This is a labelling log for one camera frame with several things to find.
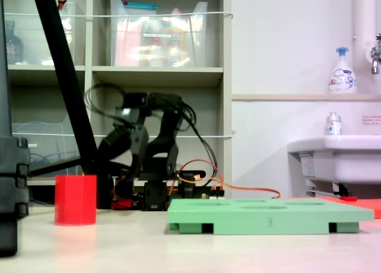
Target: clear plastic bin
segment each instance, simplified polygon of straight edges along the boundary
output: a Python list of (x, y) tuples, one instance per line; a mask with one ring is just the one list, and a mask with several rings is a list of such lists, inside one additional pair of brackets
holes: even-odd
[[(12, 123), (12, 132), (13, 136), (25, 137), (28, 140), (31, 168), (79, 156), (76, 139), (71, 136), (73, 129), (68, 117), (62, 123), (46, 123), (42, 121)], [(76, 175), (78, 171), (79, 167), (71, 167), (42, 177), (55, 177), (62, 174)]]
[[(67, 2), (61, 13), (71, 57), (75, 65), (85, 64), (85, 18), (75, 2)], [(38, 16), (5, 14), (9, 64), (53, 65), (45, 33)]]
[[(131, 67), (207, 67), (206, 15), (126, 17), (121, 0), (110, 0), (111, 65)], [(199, 2), (196, 12), (206, 12)]]

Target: red cylinder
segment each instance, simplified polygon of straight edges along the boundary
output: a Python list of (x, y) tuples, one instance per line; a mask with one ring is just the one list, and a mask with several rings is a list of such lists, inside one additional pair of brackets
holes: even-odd
[(96, 176), (55, 178), (55, 225), (90, 225), (96, 221)]

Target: circular hole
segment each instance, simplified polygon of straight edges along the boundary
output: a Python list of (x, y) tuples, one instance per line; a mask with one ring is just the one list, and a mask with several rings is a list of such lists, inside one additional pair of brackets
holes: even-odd
[(291, 205), (291, 206), (319, 206), (319, 205), (324, 205), (324, 203), (291, 202), (291, 203), (285, 203), (285, 205)]
[(229, 203), (190, 203), (189, 206), (229, 206)]
[(242, 209), (286, 209), (286, 206), (243, 206)]
[(237, 203), (264, 203), (266, 202), (265, 200), (245, 200), (245, 199), (240, 199), (236, 200)]

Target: white sink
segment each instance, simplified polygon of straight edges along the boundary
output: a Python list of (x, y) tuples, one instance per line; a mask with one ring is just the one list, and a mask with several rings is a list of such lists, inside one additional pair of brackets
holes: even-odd
[(305, 139), (288, 144), (288, 152), (299, 155), (303, 175), (310, 180), (381, 184), (381, 136)]

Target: table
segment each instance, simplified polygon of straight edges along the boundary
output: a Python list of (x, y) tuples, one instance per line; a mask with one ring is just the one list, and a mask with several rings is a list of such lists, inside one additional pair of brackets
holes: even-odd
[(98, 211), (97, 224), (57, 227), (53, 208), (19, 222), (19, 253), (1, 273), (381, 272), (381, 219), (359, 234), (179, 235), (165, 212)]

